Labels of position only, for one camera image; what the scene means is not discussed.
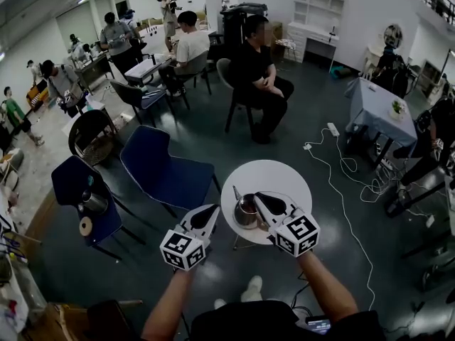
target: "metal cup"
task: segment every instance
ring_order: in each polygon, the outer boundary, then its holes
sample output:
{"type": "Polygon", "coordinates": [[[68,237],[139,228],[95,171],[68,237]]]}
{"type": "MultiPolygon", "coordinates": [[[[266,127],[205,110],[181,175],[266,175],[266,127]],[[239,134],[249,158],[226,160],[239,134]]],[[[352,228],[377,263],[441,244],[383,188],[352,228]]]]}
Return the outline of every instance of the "metal cup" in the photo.
{"type": "Polygon", "coordinates": [[[82,202],[84,203],[85,208],[99,215],[106,211],[109,204],[105,198],[96,193],[92,193],[90,190],[86,190],[82,194],[82,202]]]}

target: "navy blue chair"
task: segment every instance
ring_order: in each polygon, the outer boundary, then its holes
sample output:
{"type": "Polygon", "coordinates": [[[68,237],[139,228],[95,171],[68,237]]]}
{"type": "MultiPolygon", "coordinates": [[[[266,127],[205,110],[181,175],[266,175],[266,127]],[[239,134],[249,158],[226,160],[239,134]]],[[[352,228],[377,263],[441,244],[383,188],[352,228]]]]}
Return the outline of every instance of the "navy blue chair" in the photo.
{"type": "Polygon", "coordinates": [[[177,218],[169,205],[193,210],[204,203],[212,180],[220,193],[221,189],[211,164],[170,156],[169,140],[165,131],[139,126],[120,161],[141,190],[177,218]]]}
{"type": "Polygon", "coordinates": [[[60,164],[52,172],[52,183],[55,198],[60,205],[75,207],[79,215],[79,220],[85,216],[92,220],[92,231],[85,237],[85,243],[88,247],[93,247],[117,260],[122,260],[121,257],[99,246],[100,242],[119,230],[122,230],[140,244],[145,245],[144,240],[123,226],[122,218],[115,204],[117,203],[130,215],[135,215],[112,195],[109,187],[103,181],[100,172],[90,167],[81,158],[71,156],[60,164]],[[82,202],[82,194],[86,190],[90,190],[92,193],[96,193],[108,201],[107,209],[101,215],[88,209],[84,209],[84,212],[81,213],[77,208],[77,205],[82,202]]]}

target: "concrete floor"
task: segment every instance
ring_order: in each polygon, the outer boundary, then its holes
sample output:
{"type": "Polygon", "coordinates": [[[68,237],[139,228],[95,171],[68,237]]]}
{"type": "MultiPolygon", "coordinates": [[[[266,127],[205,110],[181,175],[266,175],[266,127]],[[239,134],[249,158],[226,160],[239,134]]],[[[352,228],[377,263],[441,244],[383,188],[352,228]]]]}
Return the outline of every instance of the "concrete floor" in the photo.
{"type": "MultiPolygon", "coordinates": [[[[230,133],[224,133],[230,92],[222,85],[216,72],[210,73],[212,96],[208,95],[204,82],[199,82],[196,89],[187,85],[191,110],[188,111],[182,102],[176,103],[175,121],[165,104],[160,109],[154,108],[158,127],[170,133],[169,151],[172,155],[212,163],[221,184],[238,166],[257,159],[281,161],[295,168],[310,187],[312,215],[321,226],[321,241],[315,254],[352,292],[359,308],[366,310],[372,300],[372,294],[366,287],[370,266],[350,235],[340,196],[327,183],[328,168],[302,149],[305,141],[321,140],[320,132],[327,122],[333,122],[343,132],[349,120],[350,100],[343,96],[348,81],[335,81],[325,70],[308,63],[283,63],[280,68],[284,70],[280,70],[279,75],[291,80],[296,89],[270,145],[260,146],[251,141],[244,110],[235,112],[230,133]]],[[[122,109],[115,95],[109,95],[105,100],[111,102],[112,107],[117,102],[122,109]]],[[[256,120],[260,114],[253,112],[256,120]]],[[[120,140],[126,141],[137,125],[136,119],[131,120],[119,133],[120,140]]],[[[340,143],[344,142],[343,138],[342,133],[340,143]]],[[[425,219],[408,213],[390,219],[383,209],[387,194],[376,203],[360,201],[362,187],[342,174],[335,141],[329,133],[324,145],[314,149],[314,155],[333,166],[332,182],[344,194],[346,212],[354,232],[374,264],[370,286],[376,295],[373,309],[379,313],[382,326],[393,330],[408,324],[412,319],[411,302],[425,301],[426,305],[410,328],[411,335],[444,329],[451,311],[444,299],[454,287],[454,282],[446,282],[433,291],[421,293],[418,285],[422,272],[434,261],[431,252],[426,251],[407,260],[400,259],[401,253],[447,228],[448,222],[443,222],[446,217],[444,203],[439,195],[422,204],[425,211],[437,214],[436,223],[430,229],[426,229],[425,219]]],[[[63,157],[60,153],[55,161],[62,161],[63,157]]],[[[355,178],[371,181],[373,173],[367,164],[359,158],[358,163],[359,172],[354,174],[355,178]]],[[[159,244],[163,233],[173,228],[176,221],[160,204],[148,199],[138,189],[117,159],[109,159],[97,168],[112,191],[141,218],[139,221],[121,211],[125,225],[140,234],[147,245],[137,244],[122,233],[105,240],[102,246],[124,259],[116,264],[115,260],[85,246],[78,232],[74,208],[58,207],[31,269],[48,301],[87,307],[112,298],[143,299],[144,305],[126,311],[127,317],[140,332],[172,276],[171,267],[165,265],[161,258],[159,244]],[[163,233],[150,228],[151,224],[163,233]]],[[[205,202],[219,200],[219,194],[212,186],[205,202]]],[[[264,246],[233,251],[234,239],[234,232],[220,215],[217,232],[212,238],[213,251],[205,264],[198,267],[185,309],[189,322],[196,315],[212,309],[216,298],[238,301],[254,275],[264,279],[264,298],[276,298],[289,304],[304,285],[297,279],[300,270],[290,256],[264,246]]],[[[299,296],[297,304],[310,308],[314,315],[322,314],[309,288],[299,296]]],[[[176,340],[186,337],[182,325],[180,331],[176,340]]],[[[401,329],[388,335],[388,338],[396,340],[406,332],[406,329],[401,329]]]]}

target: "roll of tape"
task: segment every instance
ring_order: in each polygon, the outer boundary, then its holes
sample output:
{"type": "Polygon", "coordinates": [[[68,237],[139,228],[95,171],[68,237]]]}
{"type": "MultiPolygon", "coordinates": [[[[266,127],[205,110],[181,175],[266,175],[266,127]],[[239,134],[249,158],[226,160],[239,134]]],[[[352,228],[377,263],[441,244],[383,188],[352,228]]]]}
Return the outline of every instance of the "roll of tape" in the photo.
{"type": "Polygon", "coordinates": [[[83,217],[79,222],[79,232],[82,236],[88,236],[92,232],[92,220],[89,217],[83,217]]]}

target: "man in black shirt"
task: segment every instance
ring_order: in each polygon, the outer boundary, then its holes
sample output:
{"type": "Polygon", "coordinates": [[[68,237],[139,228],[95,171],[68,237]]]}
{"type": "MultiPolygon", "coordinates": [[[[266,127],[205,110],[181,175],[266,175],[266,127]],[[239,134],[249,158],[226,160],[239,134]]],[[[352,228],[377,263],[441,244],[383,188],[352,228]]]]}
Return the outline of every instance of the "man in black shirt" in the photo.
{"type": "Polygon", "coordinates": [[[289,81],[277,77],[277,69],[270,59],[270,48],[265,45],[271,28],[264,16],[252,15],[245,22],[247,40],[240,47],[229,67],[237,102],[262,109],[261,124],[255,124],[252,139],[260,144],[270,142],[287,110],[287,100],[294,91],[289,81]]]}
{"type": "MultiPolygon", "coordinates": [[[[411,158],[422,158],[401,179],[398,190],[406,190],[407,186],[419,180],[424,175],[436,169],[439,165],[445,166],[449,160],[450,146],[455,141],[455,102],[453,99],[441,99],[431,110],[429,128],[419,132],[417,144],[411,158]],[[437,139],[441,139],[444,147],[439,161],[434,155],[437,149],[437,139]]],[[[411,147],[399,148],[393,152],[395,158],[407,158],[411,147]]]]}
{"type": "MultiPolygon", "coordinates": [[[[360,312],[349,291],[326,269],[312,251],[297,261],[314,292],[322,311],[331,322],[325,334],[304,330],[292,309],[279,301],[230,303],[199,315],[193,321],[190,340],[368,340],[383,341],[384,334],[375,311],[360,312]]],[[[141,338],[146,341],[171,341],[195,269],[177,270],[166,291],[147,320],[141,338]]]]}

